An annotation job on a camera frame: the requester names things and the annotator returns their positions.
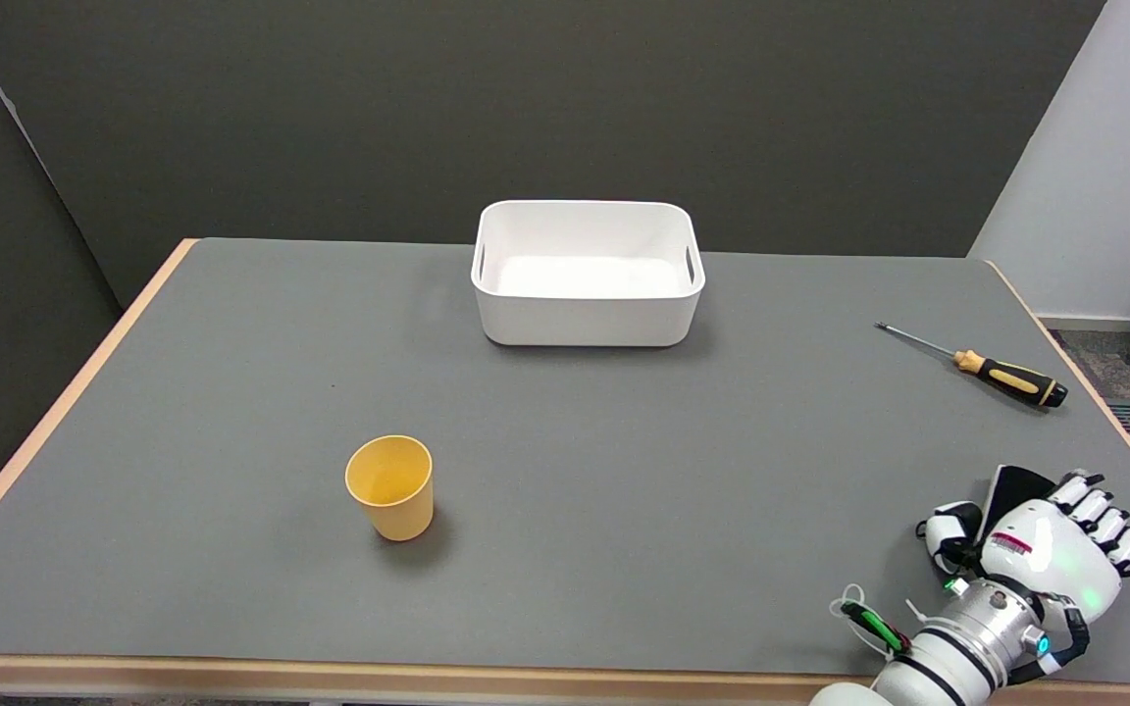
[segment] white robotic hand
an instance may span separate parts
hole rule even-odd
[[[1102,479],[1075,471],[1054,486],[1001,465],[984,508],[951,502],[935,509],[916,533],[932,563],[951,574],[949,604],[938,616],[920,613],[923,627],[913,638],[888,639],[888,664],[869,689],[833,685],[811,704],[979,706],[996,689],[1079,657],[1089,624],[1130,576],[1129,514],[1093,487]],[[859,625],[866,611],[844,600],[843,613]],[[1050,628],[1068,631],[1071,644],[1054,650]]]

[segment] white plastic bin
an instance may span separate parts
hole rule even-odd
[[[690,216],[640,201],[490,204],[471,278],[506,346],[672,346],[704,288]]]

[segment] robot finger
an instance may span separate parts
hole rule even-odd
[[[1111,559],[1111,564],[1118,569],[1119,576],[1130,577],[1130,528],[1120,533],[1118,542],[1119,546],[1107,554],[1106,558]]]
[[[936,566],[951,574],[959,569],[964,551],[970,549],[971,538],[982,523],[983,511],[974,502],[950,502],[919,523],[915,533],[922,533]]]
[[[1089,487],[1093,483],[1089,482],[1089,478],[1085,477],[1081,471],[1071,471],[1064,477],[1062,477],[1062,482],[1058,487],[1053,488],[1053,493],[1049,494],[1049,502],[1058,505],[1062,513],[1070,513],[1071,508],[1079,500],[1084,500],[1084,496],[1089,493]]]
[[[1097,518],[1111,507],[1111,500],[1113,500],[1113,494],[1106,493],[1102,488],[1093,488],[1084,496],[1084,499],[1075,504],[1075,508],[1067,513],[1067,517],[1080,525],[1085,532],[1092,533],[1097,531]]]
[[[1130,514],[1125,509],[1110,508],[1097,518],[1097,529],[1089,532],[1089,539],[1094,544],[1102,548],[1105,554],[1111,554],[1119,548],[1119,535],[1127,528],[1127,518]]]

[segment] green cable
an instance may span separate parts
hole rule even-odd
[[[875,616],[870,611],[864,611],[861,613],[862,620],[869,622],[870,627],[873,627],[875,631],[878,631],[879,637],[884,639],[884,643],[892,647],[893,652],[901,652],[902,643],[901,638],[893,634],[892,629],[888,628],[887,622],[879,620],[879,616]]]

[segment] white wall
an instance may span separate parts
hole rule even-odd
[[[1041,316],[1130,319],[1130,0],[1104,7],[971,256]]]

